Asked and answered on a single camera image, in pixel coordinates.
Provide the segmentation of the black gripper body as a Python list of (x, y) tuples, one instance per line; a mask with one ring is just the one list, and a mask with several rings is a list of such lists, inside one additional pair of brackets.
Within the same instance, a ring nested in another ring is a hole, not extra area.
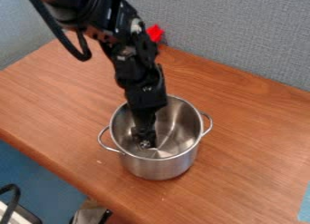
[(119, 73), (115, 79), (125, 89), (125, 98), (133, 110), (159, 110), (167, 105), (165, 75), (158, 63), (139, 81), (122, 77)]

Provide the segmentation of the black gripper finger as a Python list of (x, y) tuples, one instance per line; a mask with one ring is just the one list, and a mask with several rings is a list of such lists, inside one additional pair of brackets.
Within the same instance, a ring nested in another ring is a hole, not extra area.
[(157, 108), (133, 110), (135, 126), (131, 129), (135, 143), (142, 149), (157, 147)]

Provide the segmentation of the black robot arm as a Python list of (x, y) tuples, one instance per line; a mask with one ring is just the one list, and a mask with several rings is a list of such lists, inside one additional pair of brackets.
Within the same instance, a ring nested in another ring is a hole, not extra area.
[(86, 39), (99, 42), (115, 70), (115, 81), (134, 115), (133, 139), (157, 146), (157, 112), (167, 104), (158, 44), (137, 9), (126, 0), (30, 0), (67, 51), (80, 61), (92, 57)]

